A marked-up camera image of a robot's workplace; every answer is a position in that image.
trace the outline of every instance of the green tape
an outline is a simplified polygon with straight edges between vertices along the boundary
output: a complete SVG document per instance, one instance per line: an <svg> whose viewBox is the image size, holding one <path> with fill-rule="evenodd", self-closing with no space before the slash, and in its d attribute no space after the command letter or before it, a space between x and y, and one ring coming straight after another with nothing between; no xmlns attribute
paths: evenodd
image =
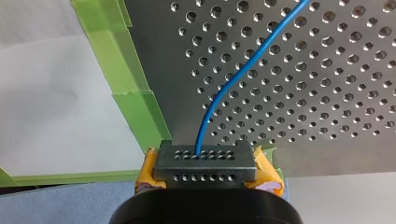
<svg viewBox="0 0 396 224"><path fill-rule="evenodd" d="M152 91L114 95L114 99L144 151L171 139Z"/></svg>
<svg viewBox="0 0 396 224"><path fill-rule="evenodd" d="M6 173L2 168L0 168L0 188L5 187L17 187L18 184L15 182L9 174Z"/></svg>
<svg viewBox="0 0 396 224"><path fill-rule="evenodd" d="M134 181L137 179L139 172L138 170L131 170L71 175L27 175L14 176L14 180L19 186Z"/></svg>

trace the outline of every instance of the hole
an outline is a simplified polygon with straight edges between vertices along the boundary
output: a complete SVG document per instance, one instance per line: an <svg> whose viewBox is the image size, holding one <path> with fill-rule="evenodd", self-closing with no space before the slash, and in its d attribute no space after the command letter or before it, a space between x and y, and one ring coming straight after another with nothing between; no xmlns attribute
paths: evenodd
<svg viewBox="0 0 396 224"><path fill-rule="evenodd" d="M239 42L235 41L231 44L231 48L233 49L239 49L239 47L241 47L241 44Z"/></svg>
<svg viewBox="0 0 396 224"><path fill-rule="evenodd" d="M323 78L323 79L320 81L320 86L321 86L321 87L328 87L328 86L330 86L330 84L332 84L332 82L330 81L329 78Z"/></svg>
<svg viewBox="0 0 396 224"><path fill-rule="evenodd" d="M247 72L247 77L248 78L255 78L259 75L259 73L256 70L250 70Z"/></svg>
<svg viewBox="0 0 396 224"><path fill-rule="evenodd" d="M280 73L282 73L282 68L280 68L279 66L274 66L271 68L271 74L276 76L279 75Z"/></svg>
<svg viewBox="0 0 396 224"><path fill-rule="evenodd" d="M311 30L309 30L309 34L311 36L315 36L319 34L319 29L318 28L312 28Z"/></svg>
<svg viewBox="0 0 396 224"><path fill-rule="evenodd" d="M236 63L236 64L235 64L235 69L236 69L236 70L239 70L239 69L241 69L243 66L244 66L244 65L243 65L242 63Z"/></svg>
<svg viewBox="0 0 396 224"><path fill-rule="evenodd" d="M347 93L347 94L344 95L343 99L344 99L345 102L349 102L349 101L353 100L353 98L354 98L354 96L353 96L352 93Z"/></svg>
<svg viewBox="0 0 396 224"><path fill-rule="evenodd" d="M285 119L282 118L282 117L279 117L279 118L276 119L276 123L277 123L277 124L282 124L282 123L284 123L284 122L285 122Z"/></svg>
<svg viewBox="0 0 396 224"><path fill-rule="evenodd" d="M264 96L263 100L264 100L264 102L270 102L271 96Z"/></svg>
<svg viewBox="0 0 396 224"><path fill-rule="evenodd" d="M212 83L213 83L213 77L205 77L205 78L204 78L204 83L205 83L206 85L212 84Z"/></svg>
<svg viewBox="0 0 396 224"><path fill-rule="evenodd" d="M356 77L353 75L349 75L346 77L346 84L352 84L356 81Z"/></svg>
<svg viewBox="0 0 396 224"><path fill-rule="evenodd" d="M186 21L189 23L193 23L197 20L197 14L195 12L188 12L186 14Z"/></svg>
<svg viewBox="0 0 396 224"><path fill-rule="evenodd" d="M257 12L257 13L254 14L253 20L254 21L261 21L263 17L264 16L260 12Z"/></svg>
<svg viewBox="0 0 396 224"><path fill-rule="evenodd" d="M327 133L329 131L327 128L319 128L319 133Z"/></svg>
<svg viewBox="0 0 396 224"><path fill-rule="evenodd" d="M338 24L338 26L337 26L338 32L344 32L346 29L347 29L347 24L344 22Z"/></svg>
<svg viewBox="0 0 396 224"><path fill-rule="evenodd" d="M305 99L300 99L296 102L297 106L305 106L306 105L306 100Z"/></svg>
<svg viewBox="0 0 396 224"><path fill-rule="evenodd" d="M276 21L270 21L268 23L268 25L267 25L267 31L269 33L272 33L275 30L276 27L277 27L277 22Z"/></svg>
<svg viewBox="0 0 396 224"><path fill-rule="evenodd" d="M276 55L280 52L280 47L278 45L273 45L270 48L270 54Z"/></svg>
<svg viewBox="0 0 396 224"><path fill-rule="evenodd" d="M390 61L389 63L388 63L388 68L393 68L393 67L395 67L396 66L396 61Z"/></svg>
<svg viewBox="0 0 396 224"><path fill-rule="evenodd" d="M360 108L360 107L362 107L363 105L364 105L364 103L361 102L361 101L359 101L359 102L357 102L357 103L355 104L355 107L356 107L356 108Z"/></svg>
<svg viewBox="0 0 396 224"><path fill-rule="evenodd" d="M363 124L363 126L361 126L361 128L363 130L369 130L372 128L372 125L371 125L371 123L365 123L365 124Z"/></svg>
<svg viewBox="0 0 396 224"><path fill-rule="evenodd" d="M331 60L330 58L325 58L325 59L323 59L323 60L321 61L320 65L321 65L323 68L328 68L328 67L332 66L332 60Z"/></svg>
<svg viewBox="0 0 396 224"><path fill-rule="evenodd" d="M338 48L335 50L335 53L338 54L338 55L340 55L340 54L343 54L345 51L346 51L346 49L345 49L344 47L338 47Z"/></svg>
<svg viewBox="0 0 396 224"><path fill-rule="evenodd" d="M374 114L374 112L375 112L375 109L372 108L372 107L369 107L369 108L364 110L364 114L365 115L372 115L372 114Z"/></svg>
<svg viewBox="0 0 396 224"><path fill-rule="evenodd" d="M384 82L384 88L389 88L393 83L391 81L385 81Z"/></svg>
<svg viewBox="0 0 396 224"><path fill-rule="evenodd" d="M388 103L388 100L387 100L387 99L382 99L382 100L379 101L379 104L380 104L380 105L385 105L385 104L387 104L387 103Z"/></svg>
<svg viewBox="0 0 396 224"><path fill-rule="evenodd" d="M381 72L374 72L371 74L372 81L378 81L379 79L381 79L381 77L382 77Z"/></svg>
<svg viewBox="0 0 396 224"><path fill-rule="evenodd" d="M245 27L242 28L242 30L241 30L241 35L242 35L243 37L251 36L252 33L253 33L253 30L252 30L250 27L248 27L248 26L245 26Z"/></svg>
<svg viewBox="0 0 396 224"><path fill-rule="evenodd" d="M318 76L318 73L317 72L311 72L311 73L309 73L309 78L315 78L315 77L317 77Z"/></svg>
<svg viewBox="0 0 396 224"><path fill-rule="evenodd" d="M268 79L268 78L263 78L262 79L262 85L263 86L267 85L268 83L270 83L270 79Z"/></svg>
<svg viewBox="0 0 396 224"><path fill-rule="evenodd" d="M306 83L303 81L300 81L296 84L296 89L297 91L304 90L306 88Z"/></svg>
<svg viewBox="0 0 396 224"><path fill-rule="evenodd" d="M377 22L378 22L378 20L377 20L376 18L370 18L370 19L367 21L367 26L368 26L368 27L373 27L373 26L376 25Z"/></svg>
<svg viewBox="0 0 396 224"><path fill-rule="evenodd" d="M179 35L183 36L183 35L185 35L186 33L187 33L186 28L180 28L180 29L178 29L178 34L179 34Z"/></svg>
<svg viewBox="0 0 396 224"><path fill-rule="evenodd" d="M236 97L238 97L239 94L237 91L231 91L229 95L230 95L230 98L236 98Z"/></svg>
<svg viewBox="0 0 396 224"><path fill-rule="evenodd" d="M320 7L320 3L319 2L313 2L311 3L311 5L309 6L309 10L311 11L316 11L318 10Z"/></svg>
<svg viewBox="0 0 396 224"><path fill-rule="evenodd" d="M286 17L287 15L289 15L290 12L291 12L290 8L284 7L282 8L282 10L280 10L280 15Z"/></svg>
<svg viewBox="0 0 396 224"><path fill-rule="evenodd" d="M172 11L178 11L180 9L180 6L178 5L178 3L172 3L171 4L171 10Z"/></svg>
<svg viewBox="0 0 396 224"><path fill-rule="evenodd" d="M323 14L322 19L324 23L332 22L335 19L335 13L332 11L327 11Z"/></svg>
<svg viewBox="0 0 396 224"><path fill-rule="evenodd" d="M306 48L306 43L305 43L305 41L300 40L300 41L298 41L298 42L294 45L294 47L295 47L295 49L296 49L297 51L301 51L301 50L303 50L303 49Z"/></svg>
<svg viewBox="0 0 396 224"><path fill-rule="evenodd" d="M190 58L193 54L194 52L192 52L192 50L190 49L186 50L186 57Z"/></svg>
<svg viewBox="0 0 396 224"><path fill-rule="evenodd" d="M334 39L331 36L326 36L322 39L323 47L329 47L332 43L334 43Z"/></svg>
<svg viewBox="0 0 396 224"><path fill-rule="evenodd" d="M333 105L332 106L332 110L337 110L337 109L339 109L340 108L340 105Z"/></svg>
<svg viewBox="0 0 396 224"><path fill-rule="evenodd" d="M202 41L203 39L198 35L192 38L192 44L195 46L200 46L202 44Z"/></svg>
<svg viewBox="0 0 396 224"><path fill-rule="evenodd" d="M283 87L281 85L275 85L273 87L273 91L274 91L274 93L280 93L283 91Z"/></svg>
<svg viewBox="0 0 396 224"><path fill-rule="evenodd" d="M299 16L294 20L294 26L301 28L306 25L306 18L304 16Z"/></svg>
<svg viewBox="0 0 396 224"><path fill-rule="evenodd" d="M220 32L218 32L218 33L216 34L216 39L217 39L219 42L223 42L223 41L225 41L225 40L227 39L227 34L226 34L225 32L223 32L223 31L220 31Z"/></svg>
<svg viewBox="0 0 396 224"><path fill-rule="evenodd" d="M354 64L359 61L359 56L356 54L351 54L349 57L346 59L347 63L349 64Z"/></svg>
<svg viewBox="0 0 396 224"><path fill-rule="evenodd" d="M235 26L236 25L236 19L234 19L234 18L228 19L227 20L227 25L230 26L230 27Z"/></svg>
<svg viewBox="0 0 396 224"><path fill-rule="evenodd" d="M222 9L221 7L212 7L210 10L210 15L212 15L213 18L218 18L222 14Z"/></svg>
<svg viewBox="0 0 396 224"><path fill-rule="evenodd" d="M304 62L300 62L296 64L296 71L302 72L306 69L306 64Z"/></svg>
<svg viewBox="0 0 396 224"><path fill-rule="evenodd" d="M306 121L306 115L300 115L297 120L300 122Z"/></svg>
<svg viewBox="0 0 396 224"><path fill-rule="evenodd" d="M357 19L362 15L364 15L365 12L366 12L366 8L363 6L354 7L352 9L352 17Z"/></svg>
<svg viewBox="0 0 396 224"><path fill-rule="evenodd" d="M384 50L379 50L374 55L374 59L376 61L381 61L381 60L383 60L386 57L387 57L387 53Z"/></svg>
<svg viewBox="0 0 396 224"><path fill-rule="evenodd" d="M310 92L309 92L309 95L310 95L310 96L316 96L317 94L318 94L317 91L310 91Z"/></svg>
<svg viewBox="0 0 396 224"><path fill-rule="evenodd" d="M264 4L266 7L274 7L276 5L276 0L265 0Z"/></svg>
<svg viewBox="0 0 396 224"><path fill-rule="evenodd" d="M337 94L341 91L342 89L340 87L336 87L334 88L334 90L332 90L332 92L334 92L334 94Z"/></svg>
<svg viewBox="0 0 396 224"><path fill-rule="evenodd" d="M393 11L395 8L396 8L396 2L394 0L388 0L382 7L382 10L386 13L389 13Z"/></svg>
<svg viewBox="0 0 396 224"><path fill-rule="evenodd" d="M341 7L346 6L349 3L350 0L340 0L338 4L340 4Z"/></svg>
<svg viewBox="0 0 396 224"><path fill-rule="evenodd" d="M389 113L395 113L396 112L396 105L391 105L390 107L389 107Z"/></svg>
<svg viewBox="0 0 396 224"><path fill-rule="evenodd" d="M364 64L361 66L361 72L366 72L369 69L370 69L370 66L368 64Z"/></svg>
<svg viewBox="0 0 396 224"><path fill-rule="evenodd" d="M373 46L374 46L374 45L373 45L372 43L368 42L368 43L365 43L365 44L364 44L363 49L364 49L364 50L370 50L370 49L373 48Z"/></svg>
<svg viewBox="0 0 396 224"><path fill-rule="evenodd" d="M355 31L352 34L350 34L349 41L351 43L356 43L359 40L361 40L362 37L363 37L363 35L361 34L361 32Z"/></svg>
<svg viewBox="0 0 396 224"><path fill-rule="evenodd" d="M341 132L342 132L342 133L345 133L345 132L347 132L347 131L349 131L349 126L347 126L347 125L341 126Z"/></svg>
<svg viewBox="0 0 396 224"><path fill-rule="evenodd" d="M293 59L293 57L291 57L291 55L286 55L286 56L283 58L283 62L289 63L289 62L291 62L292 59Z"/></svg>
<svg viewBox="0 0 396 224"><path fill-rule="evenodd" d="M292 37L292 34L291 34L291 33L285 33L285 34L282 35L282 39L283 39L284 41L290 40L291 37Z"/></svg>
<svg viewBox="0 0 396 224"><path fill-rule="evenodd" d="M264 37L258 37L257 39L256 39L256 44L257 45L261 45L262 43L264 43L264 41L265 41L265 39L264 39Z"/></svg>
<svg viewBox="0 0 396 224"><path fill-rule="evenodd" d="M350 110L344 110L341 115L343 116L343 118L348 118L352 115L352 112L350 112Z"/></svg>
<svg viewBox="0 0 396 224"><path fill-rule="evenodd" d="M395 122L394 121L388 121L388 122L385 123L385 127L386 128L391 128L393 126L395 126Z"/></svg>
<svg viewBox="0 0 396 224"><path fill-rule="evenodd" d="M277 134L277 136L278 136L278 137L284 137L284 136L286 136L286 133L285 133L285 132L279 132L279 133Z"/></svg>
<svg viewBox="0 0 396 224"><path fill-rule="evenodd" d="M305 129L301 129L297 132L298 135L306 135L306 130Z"/></svg>
<svg viewBox="0 0 396 224"><path fill-rule="evenodd" d="M240 1L238 5L236 5L236 9L240 13L244 13L248 11L248 2L247 1Z"/></svg>
<svg viewBox="0 0 396 224"><path fill-rule="evenodd" d="M196 0L196 1L195 1L195 4L196 4L198 7L203 6L204 3L205 3L205 0Z"/></svg>
<svg viewBox="0 0 396 224"><path fill-rule="evenodd" d="M281 109L283 108L285 105L282 102L276 102L274 105L275 109Z"/></svg>
<svg viewBox="0 0 396 224"><path fill-rule="evenodd" d="M260 94L260 89L258 89L258 88L253 88L253 89L250 90L250 94L251 94L252 96L257 96L257 95Z"/></svg>

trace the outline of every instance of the gray surface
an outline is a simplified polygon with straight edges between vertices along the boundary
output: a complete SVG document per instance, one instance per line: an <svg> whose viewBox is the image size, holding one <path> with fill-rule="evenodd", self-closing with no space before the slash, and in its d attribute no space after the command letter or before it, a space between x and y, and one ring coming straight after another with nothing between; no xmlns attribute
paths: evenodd
<svg viewBox="0 0 396 224"><path fill-rule="evenodd" d="M201 156L193 155L194 146L161 143L154 166L157 180L168 188L241 188L256 179L256 163L248 142L237 146L203 146Z"/></svg>
<svg viewBox="0 0 396 224"><path fill-rule="evenodd" d="M141 168L85 35L0 49L0 78L0 167L10 175Z"/></svg>
<svg viewBox="0 0 396 224"><path fill-rule="evenodd" d="M0 196L2 224L107 224L134 182L84 184Z"/></svg>
<svg viewBox="0 0 396 224"><path fill-rule="evenodd" d="M396 173L289 179L304 224L395 223Z"/></svg>
<svg viewBox="0 0 396 224"><path fill-rule="evenodd" d="M177 12L171 10L172 2L174 1L126 1L134 22L134 28L131 30L134 43L149 85L156 94L174 143L187 145L194 143L205 113L203 104L210 103L208 96L218 91L218 85L225 82L226 74L236 72L236 63L247 61L244 53L248 49L258 47L256 39L259 36L268 36L267 24L270 21L281 21L282 8L293 8L296 2L277 1L275 6L266 7L263 1L249 0L249 9L245 13L236 10L236 0L206 1L201 7L196 6L193 0L179 1ZM238 138L246 137L251 144L256 144L261 141L260 137L265 136L264 143L273 143L274 147L279 147L275 152L276 162L286 176L395 171L395 113L390 113L393 111L389 109L396 105L396 98L392 95L394 85L385 88L384 84L387 81L391 84L396 79L395 68L387 67L390 61L396 59L396 43L392 46L396 32L393 30L390 36L385 38L379 38L378 34L382 27L396 28L396 10L390 13L383 12L386 0L350 1L344 7L340 6L338 1L319 2L318 10L311 11L307 7L302 12L301 16L306 18L305 26L297 28L290 24L287 27L285 32L292 34L290 40L278 38L274 42L274 45L280 47L278 54L271 55L266 52L263 55L268 62L267 65L257 64L253 67L257 70L258 76L244 77L242 81L247 84L245 88L233 88L233 91L238 92L238 97L224 97L223 100L228 101L229 105L219 106L221 113L213 116L214 121L208 126L205 143L232 144ZM353 18L352 10L358 5L365 6L365 13L359 18ZM222 8L219 18L211 17L210 10L213 6ZM196 22L186 22L186 13L189 11L196 13ZM329 23L323 22L322 19L327 11L335 13L335 19ZM264 15L259 22L253 20L256 12ZM227 20L231 17L237 21L234 27L227 26ZM372 17L377 19L377 24L368 27L366 23ZM208 32L202 29L204 22L211 24ZM338 32L337 25L342 22L347 24L347 29ZM242 37L241 29L247 25L252 28L252 36ZM187 29L184 36L178 34L181 27ZM319 33L311 36L310 29L314 27L319 28ZM227 34L227 39L221 43L216 40L216 33L219 31ZM360 32L362 38L352 43L349 39L354 32ZM196 35L203 39L202 45L198 47L192 44ZM333 38L333 44L324 47L322 41L327 36ZM300 40L306 43L306 48L296 50L295 44ZM237 50L232 49L234 41L241 43ZM363 50L367 42L374 46L370 50ZM216 47L217 51L208 53L209 46ZM346 49L341 55L335 53L339 47ZM187 49L193 51L190 58L186 57ZM312 50L318 52L315 59L309 56ZM379 50L384 50L388 54L381 61L375 60L375 53ZM223 53L231 55L230 62L221 61L220 56ZM356 54L359 60L349 64L347 59L352 54ZM286 55L292 57L288 63L284 62ZM201 57L206 57L209 65L200 66L198 60ZM332 60L332 65L322 67L322 60L327 58ZM306 64L306 69L301 72L296 70L296 65L300 62ZM364 64L368 64L370 69L361 72ZM221 71L214 73L214 66L219 66ZM272 70L276 66L279 66L282 72L272 75ZM335 75L334 71L337 68L342 68L344 72ZM192 76L193 69L197 69L200 75ZM310 78L309 74L312 72L317 72L318 76ZM371 75L374 72L381 72L382 78L373 81ZM286 81L287 76L291 76L293 80ZM213 83L206 85L205 77L212 77ZM262 85L264 78L270 81L266 85ZM325 84L322 83L324 78L331 81L327 87L322 86ZM359 90L361 84L366 86L365 90ZM276 85L282 86L283 91L274 92ZM198 88L204 88L205 92L198 93ZM258 88L260 94L251 95L250 92L254 88ZM337 88L341 91L334 93L333 90ZM318 94L310 96L311 91ZM377 91L378 96L369 99L370 91ZM293 98L287 99L288 93L292 93ZM348 100L348 94L352 94L353 99ZM265 102L263 99L268 96L271 97L271 101ZM248 104L243 104L245 98L249 99ZM380 101L383 99L388 103L381 105ZM254 105L262 106L262 110L254 111ZM339 105L339 108L332 109L335 105ZM242 108L240 114L233 112L236 106ZM312 107L315 107L316 111L311 112ZM373 108L374 113L366 115L366 111L370 112L368 108ZM294 111L291 115L288 114L290 109ZM248 114L251 115L250 119L246 119ZM306 116L305 121L298 120L301 115ZM227 121L228 116L231 116L232 120ZM383 116L383 119L376 120L378 116ZM259 119L265 122L262 126L256 125ZM236 125L240 121L245 125L238 128ZM236 133L229 134L230 130L235 130Z"/></svg>
<svg viewBox="0 0 396 224"><path fill-rule="evenodd" d="M0 0L0 48L83 35L69 0Z"/></svg>

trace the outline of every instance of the blue wire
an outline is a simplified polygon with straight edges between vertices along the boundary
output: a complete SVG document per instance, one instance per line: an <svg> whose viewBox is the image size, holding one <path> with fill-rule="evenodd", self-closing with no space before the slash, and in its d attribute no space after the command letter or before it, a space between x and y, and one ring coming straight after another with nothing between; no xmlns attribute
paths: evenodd
<svg viewBox="0 0 396 224"><path fill-rule="evenodd" d="M300 0L300 3L289 13L283 21L275 28L275 30L268 36L268 38L262 43L262 45L257 49L256 53L247 61L247 63L221 88L217 93L215 99L213 99L210 107L206 110L204 119L202 120L201 127L199 128L198 136L195 141L195 155L201 154L201 146L204 141L205 131L207 123L212 117L213 111L215 111L221 98L228 92L228 90L235 84L267 51L271 43L277 38L282 30L293 20L293 18L309 3L309 0Z"/></svg>

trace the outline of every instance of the metal plate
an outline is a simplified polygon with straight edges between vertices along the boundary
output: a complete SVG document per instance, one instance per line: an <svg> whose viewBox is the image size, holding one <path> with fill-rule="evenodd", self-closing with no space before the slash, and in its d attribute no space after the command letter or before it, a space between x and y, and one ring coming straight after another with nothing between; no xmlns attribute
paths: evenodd
<svg viewBox="0 0 396 224"><path fill-rule="evenodd" d="M154 166L156 180L168 188L241 188L256 179L256 163L248 141L236 146L203 146L201 156L194 146L172 146L163 141Z"/></svg>
<svg viewBox="0 0 396 224"><path fill-rule="evenodd" d="M174 143L188 145L219 85L296 2L173 3L126 0L148 83ZM312 2L223 99L205 143L273 144L289 176L395 171L395 6Z"/></svg>

